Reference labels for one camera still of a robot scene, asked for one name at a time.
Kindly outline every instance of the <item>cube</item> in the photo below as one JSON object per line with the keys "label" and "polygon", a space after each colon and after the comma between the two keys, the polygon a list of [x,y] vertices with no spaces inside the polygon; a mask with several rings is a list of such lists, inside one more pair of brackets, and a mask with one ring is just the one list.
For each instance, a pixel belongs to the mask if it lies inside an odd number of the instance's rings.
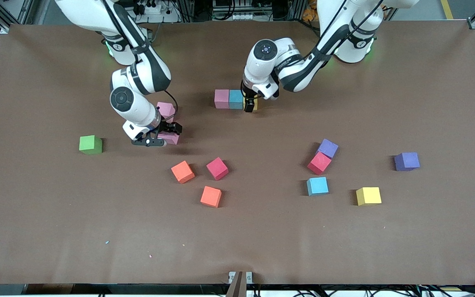
{"label": "cube", "polygon": [[331,163],[331,159],[318,152],[315,154],[315,157],[311,160],[307,168],[311,169],[316,175],[324,173],[327,166]]}
{"label": "cube", "polygon": [[[245,109],[245,97],[243,97],[243,109]],[[253,111],[258,110],[258,95],[254,96],[254,109]]]}
{"label": "cube", "polygon": [[[159,109],[159,113],[160,115],[162,115],[163,120],[169,116],[173,116],[175,113],[175,107],[171,103],[158,102],[157,108]],[[166,122],[168,123],[173,122],[173,117],[167,120]]]}
{"label": "cube", "polygon": [[102,139],[94,135],[80,137],[79,149],[86,155],[102,154]]}
{"label": "cube", "polygon": [[241,90],[230,90],[228,92],[228,106],[230,109],[243,109],[243,94]]}
{"label": "cube", "polygon": [[381,191],[378,187],[357,190],[358,206],[381,204]]}
{"label": "cube", "polygon": [[308,179],[307,192],[309,196],[320,196],[329,193],[327,179],[325,177],[313,177]]}
{"label": "cube", "polygon": [[397,171],[412,171],[421,167],[419,156],[415,152],[401,153],[395,156],[395,169]]}
{"label": "cube", "polygon": [[172,167],[172,172],[173,175],[175,175],[175,178],[177,178],[177,181],[179,181],[180,184],[184,184],[185,182],[191,180],[192,178],[195,177],[194,172],[186,163],[184,160],[183,162],[175,165]]}
{"label": "cube", "polygon": [[210,171],[215,180],[220,180],[228,174],[228,167],[226,167],[223,160],[219,157],[208,163],[206,168],[208,168],[208,171]]}
{"label": "cube", "polygon": [[205,186],[203,195],[201,196],[201,203],[211,207],[219,207],[219,201],[221,200],[221,190]]}
{"label": "cube", "polygon": [[335,156],[336,150],[338,149],[338,145],[335,143],[332,143],[331,141],[324,139],[322,143],[320,143],[320,146],[318,147],[318,150],[316,151],[321,152],[325,156],[328,156],[330,159],[332,159]]}
{"label": "cube", "polygon": [[229,109],[228,96],[230,90],[215,90],[214,104],[217,109]]}
{"label": "cube", "polygon": [[177,144],[179,141],[179,135],[175,133],[168,133],[168,132],[160,132],[159,138],[164,139],[168,144]]}

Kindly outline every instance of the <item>green cube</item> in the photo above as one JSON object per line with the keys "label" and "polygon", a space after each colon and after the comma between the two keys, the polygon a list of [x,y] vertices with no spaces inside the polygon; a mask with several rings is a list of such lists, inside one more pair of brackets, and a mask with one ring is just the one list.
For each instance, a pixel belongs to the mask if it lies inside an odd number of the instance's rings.
{"label": "green cube", "polygon": [[80,151],[86,155],[102,154],[102,139],[94,135],[80,137]]}

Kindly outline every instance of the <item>pink cube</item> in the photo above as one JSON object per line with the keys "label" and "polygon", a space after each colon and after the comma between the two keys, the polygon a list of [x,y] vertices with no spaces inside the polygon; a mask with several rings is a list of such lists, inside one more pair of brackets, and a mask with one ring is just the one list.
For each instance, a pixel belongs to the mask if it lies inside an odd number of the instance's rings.
{"label": "pink cube", "polygon": [[[160,115],[162,115],[163,119],[169,116],[173,116],[173,114],[175,113],[175,107],[173,107],[173,104],[171,103],[158,102],[157,108],[159,109]],[[167,120],[166,122],[168,123],[173,122],[173,117]]]}
{"label": "pink cube", "polygon": [[179,135],[175,133],[160,132],[158,138],[164,139],[168,144],[177,144]]}
{"label": "pink cube", "polygon": [[210,171],[215,180],[220,180],[228,174],[228,167],[226,167],[225,163],[223,163],[219,157],[208,163],[206,168],[208,168],[208,171]]}
{"label": "pink cube", "polygon": [[218,109],[229,109],[228,96],[230,90],[215,90],[214,104]]}
{"label": "pink cube", "polygon": [[324,173],[327,166],[331,163],[331,159],[318,152],[315,154],[315,157],[311,160],[311,163],[307,165],[307,168],[311,169],[316,175]]}

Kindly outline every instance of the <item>yellow line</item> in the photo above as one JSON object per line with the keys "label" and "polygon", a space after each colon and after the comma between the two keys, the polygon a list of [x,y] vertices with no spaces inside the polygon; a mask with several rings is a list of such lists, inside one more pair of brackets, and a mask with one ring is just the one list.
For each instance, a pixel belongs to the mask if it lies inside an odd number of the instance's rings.
{"label": "yellow line", "polygon": [[447,19],[454,19],[452,11],[450,10],[450,5],[448,5],[448,0],[441,0],[441,5],[443,6],[443,11]]}

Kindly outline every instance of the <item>magenta cube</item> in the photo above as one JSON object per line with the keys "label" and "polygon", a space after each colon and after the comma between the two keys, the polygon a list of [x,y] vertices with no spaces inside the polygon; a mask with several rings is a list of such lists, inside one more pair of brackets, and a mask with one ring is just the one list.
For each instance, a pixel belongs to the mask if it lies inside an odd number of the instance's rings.
{"label": "magenta cube", "polygon": [[[175,113],[175,107],[171,103],[166,103],[166,102],[158,102],[157,103],[157,108],[159,109],[160,115],[162,115],[162,118],[165,119],[169,116],[172,116]],[[173,122],[173,117],[166,122],[171,123]]]}
{"label": "magenta cube", "polygon": [[206,168],[208,168],[208,171],[210,171],[210,173],[215,178],[215,180],[220,180],[225,175],[228,174],[228,167],[225,165],[225,163],[223,163],[223,160],[221,160],[221,158],[219,157],[217,157],[212,162],[208,163]]}
{"label": "magenta cube", "polygon": [[217,109],[230,109],[228,103],[229,90],[215,90],[214,104]]}
{"label": "magenta cube", "polygon": [[158,138],[164,139],[168,144],[177,144],[179,135],[175,133],[160,132]]}

